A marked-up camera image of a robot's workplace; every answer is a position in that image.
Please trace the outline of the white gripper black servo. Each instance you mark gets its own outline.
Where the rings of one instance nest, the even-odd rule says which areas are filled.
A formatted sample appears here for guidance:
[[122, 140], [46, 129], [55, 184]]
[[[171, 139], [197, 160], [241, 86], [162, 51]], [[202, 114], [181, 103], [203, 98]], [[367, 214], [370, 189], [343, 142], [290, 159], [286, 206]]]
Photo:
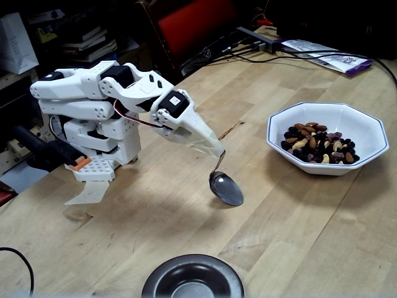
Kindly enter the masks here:
[[172, 89], [154, 101], [149, 121], [153, 130], [170, 142], [217, 158], [223, 154], [224, 146], [194, 108], [193, 100], [184, 90]]

